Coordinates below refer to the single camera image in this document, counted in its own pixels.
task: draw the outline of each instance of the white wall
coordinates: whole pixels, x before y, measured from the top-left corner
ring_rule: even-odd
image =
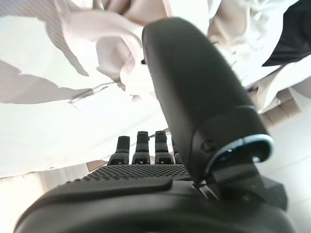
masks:
[[[262,175],[285,185],[288,213],[300,233],[311,229],[311,102],[294,93],[303,113],[271,129],[276,142],[272,157],[258,165]]]

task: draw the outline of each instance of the robotic hand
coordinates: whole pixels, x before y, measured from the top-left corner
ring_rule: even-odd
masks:
[[[261,176],[273,141],[225,60],[190,23],[169,18],[143,31],[144,62],[174,140],[129,138],[104,166],[38,199],[15,233],[294,233],[283,185]]]

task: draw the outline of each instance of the black fabric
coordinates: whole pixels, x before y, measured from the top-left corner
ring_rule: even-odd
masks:
[[[300,0],[285,12],[283,32],[264,67],[298,62],[311,54],[311,0]]]

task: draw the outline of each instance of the crumpled white cloth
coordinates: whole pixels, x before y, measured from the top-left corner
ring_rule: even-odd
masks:
[[[273,52],[283,14],[297,0],[83,2],[90,1],[55,0],[69,48],[90,76],[120,77],[128,94],[147,98],[154,92],[148,68],[141,64],[141,32],[147,23],[164,17],[190,21],[215,43],[243,85]],[[278,90],[288,86],[285,81],[275,85]]]

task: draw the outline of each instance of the black screw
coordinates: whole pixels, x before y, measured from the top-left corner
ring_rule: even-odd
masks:
[[[204,152],[211,152],[215,149],[214,144],[212,141],[205,141],[202,143],[201,148]]]

